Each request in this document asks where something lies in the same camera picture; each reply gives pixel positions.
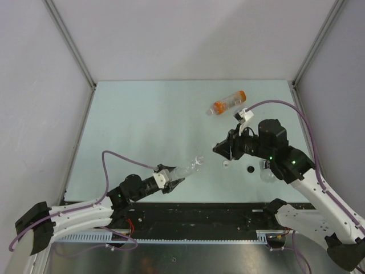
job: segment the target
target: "purple cable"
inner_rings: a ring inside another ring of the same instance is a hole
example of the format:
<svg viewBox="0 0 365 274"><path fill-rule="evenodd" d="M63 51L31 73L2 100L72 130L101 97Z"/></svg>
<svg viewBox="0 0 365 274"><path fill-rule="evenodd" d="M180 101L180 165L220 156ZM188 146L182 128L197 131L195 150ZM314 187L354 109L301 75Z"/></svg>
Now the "purple cable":
<svg viewBox="0 0 365 274"><path fill-rule="evenodd" d="M107 230L109 232L112 232L113 234L116 234L116 235L121 236L123 238L126 238L127 240L132 241L135 244L135 246L134 247L131 247L131 248L119 248L119 247L114 247L112 245L108 245L106 243L105 244L97 244L97 245L93 245L93 246L91 246L89 248L85 248L84 250L82 250L82 251L80 251L78 253L75 253L75 254L71 254L71 255L61 254L61 253L59 253L57 251L57 248L54 248L55 254L58 255L58 256L60 256L60 257L63 257L63 258L72 258L72 257L77 257L79 255L82 255L82 254L84 254L86 252L89 252L92 249L99 248L99 247L108 247L110 249L113 248L113 250L120 250L120 251L130 251L130 250L136 249L138 247L138 242L135 239L133 239L133 238L127 236L127 235L124 235L122 233L116 232L116 231L114 231L114 230L112 230L110 228L107 228L107 227L100 227L100 228L102 228L104 230Z"/></svg>
<svg viewBox="0 0 365 274"><path fill-rule="evenodd" d="M267 103L278 103L278 104L284 104L288 107L291 107L293 110L295 110L303 119L303 121L305 122L307 128L308 128L308 132L309 132L309 137L310 140L312 142L312 147L313 147L313 155L314 155L314 164L315 164L315 175L317 177L318 183L321 186L322 190L324 193L328 194L328 196L332 199L332 201L335 202L335 204L338 205L339 208L342 209L342 211L354 222L354 224L359 227L359 229L361 230L361 232L365 235L365 228L359 223L359 221L351 214L350 211L347 210L347 208L329 191L327 190L324 182L322 181L321 178L321 172L319 170L319 158L318 158L318 150L317 150L317 145L315 144L315 140L314 140L314 135L313 135L313 130L310 126L310 123L308 121L308 119L305 117L305 115L295 106L293 106L290 103L287 103L285 101L281 101L281 100L265 100L262 102L259 102L257 104L254 104L251 107L248 107L246 111L250 111L252 109L254 109L255 107L261 106L262 104L267 104Z"/></svg>
<svg viewBox="0 0 365 274"><path fill-rule="evenodd" d="M282 248L271 248L271 250L272 251L282 251L283 249ZM290 250L290 251L294 251L295 252L294 248L290 248L290 247L284 247L284 250ZM300 252L298 252L298 256L301 257L303 259L303 261L306 263L306 265L308 267L308 270L309 270L309 274L312 274L312 268L310 267L310 264L309 264L308 260Z"/></svg>
<svg viewBox="0 0 365 274"><path fill-rule="evenodd" d="M152 166L148 166L146 164L142 164L142 163L139 163L139 162L136 162L136 161L133 161L131 159L128 159L124 156L121 156L113 151L110 151L110 150L104 150L102 152L102 162L103 162L103 168L104 168L104 173L105 173L105 178L106 178L106 190L104 191L104 194L103 196L101 196L101 198L95 202L95 204L99 204L101 203L104 198L107 196L108 194L108 190L109 190L109 176L108 176L108 171L107 171L107 167L106 167L106 164L105 164L105 154L111 154L111 155L114 155L118 158L121 158L127 162L130 162L132 164L137 164L138 166L142 166L142 167L145 167L145 168L150 168L152 170L154 170L155 168L152 167ZM53 217L56 217L56 216L59 216L60 213L62 214L65 214L65 213L70 213L70 212L75 212L75 211L78 211L78 210L82 210L82 209L86 209L86 208L90 208L92 207L94 204L89 204L89 205L84 205L82 207L76 207L76 208L73 208L73 209L67 209L67 210L64 210L64 211L60 211L60 212L56 212L56 213L53 213L53 214L50 214L48 215L47 217L44 217L44 218L41 218L40 220L36 221L35 223L32 223L30 226L28 226L27 228L25 228L21 233L19 233L15 238L14 240L11 241L10 245L9 245L9 251L10 252L13 252L14 251L14 244L21 238L24 236L25 233L27 233L29 230L31 230L32 228L34 228L35 226L37 226L38 224L50 219L50 218L53 218Z"/></svg>
<svg viewBox="0 0 365 274"><path fill-rule="evenodd" d="M295 257L297 258L299 267L301 268L303 274L306 274L306 270L304 269L304 266L302 265L302 263L301 263L301 261L299 259L300 252L297 250L297 244L295 243L295 233L296 233L296 231L294 230L293 233L291 234L291 244L293 245L293 251L295 253Z"/></svg>
<svg viewBox="0 0 365 274"><path fill-rule="evenodd" d="M359 267L355 267L355 269L357 269L360 273L365 274L365 271L364 271L364 270L362 270L361 268L359 268Z"/></svg>

